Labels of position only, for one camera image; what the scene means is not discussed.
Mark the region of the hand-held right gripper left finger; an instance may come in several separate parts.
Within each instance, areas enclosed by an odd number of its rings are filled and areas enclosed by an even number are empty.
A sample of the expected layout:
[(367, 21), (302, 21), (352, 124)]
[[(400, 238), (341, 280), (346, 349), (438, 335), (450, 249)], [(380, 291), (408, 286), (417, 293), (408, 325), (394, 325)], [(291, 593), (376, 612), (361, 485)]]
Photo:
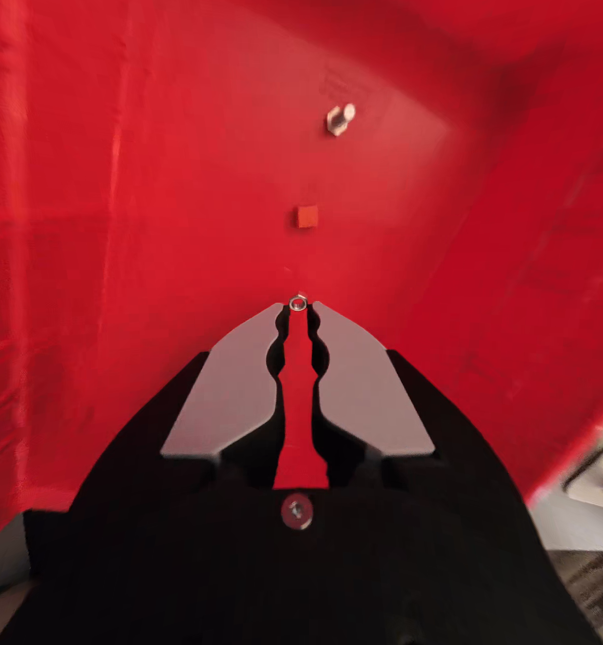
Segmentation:
[(247, 319), (209, 351), (161, 448), (168, 459), (210, 458), (270, 421), (276, 411), (287, 308)]

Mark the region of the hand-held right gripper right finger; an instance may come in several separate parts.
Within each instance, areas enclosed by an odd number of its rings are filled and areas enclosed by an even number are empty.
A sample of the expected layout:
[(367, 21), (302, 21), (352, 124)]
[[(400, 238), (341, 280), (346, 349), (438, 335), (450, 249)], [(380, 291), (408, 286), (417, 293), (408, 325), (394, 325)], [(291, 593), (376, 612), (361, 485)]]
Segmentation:
[(318, 397), (326, 421), (382, 457), (424, 457), (435, 445), (386, 347), (317, 301)]

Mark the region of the red plastic bin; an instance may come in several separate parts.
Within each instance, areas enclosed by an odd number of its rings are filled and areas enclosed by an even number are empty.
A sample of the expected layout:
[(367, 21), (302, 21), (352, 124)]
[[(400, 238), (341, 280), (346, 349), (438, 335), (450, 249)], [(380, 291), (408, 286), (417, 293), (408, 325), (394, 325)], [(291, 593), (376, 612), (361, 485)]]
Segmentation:
[(603, 423), (603, 1), (0, 1), (0, 530), (295, 292), (541, 491)]

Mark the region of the small metal screw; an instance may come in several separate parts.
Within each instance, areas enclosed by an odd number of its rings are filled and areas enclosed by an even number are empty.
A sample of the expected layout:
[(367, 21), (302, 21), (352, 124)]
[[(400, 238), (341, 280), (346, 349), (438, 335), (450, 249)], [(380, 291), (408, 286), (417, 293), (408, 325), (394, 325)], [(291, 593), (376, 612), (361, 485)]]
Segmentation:
[(328, 133), (339, 137), (346, 131), (355, 115), (356, 106), (353, 103), (334, 107), (328, 112), (325, 119), (325, 127)]

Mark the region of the white desk foot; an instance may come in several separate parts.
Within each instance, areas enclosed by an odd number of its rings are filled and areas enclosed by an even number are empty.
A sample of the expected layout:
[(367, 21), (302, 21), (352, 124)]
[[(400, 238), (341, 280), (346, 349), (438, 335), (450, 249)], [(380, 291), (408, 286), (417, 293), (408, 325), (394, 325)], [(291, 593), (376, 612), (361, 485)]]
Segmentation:
[(603, 508), (603, 438), (564, 480), (562, 490), (574, 501)]

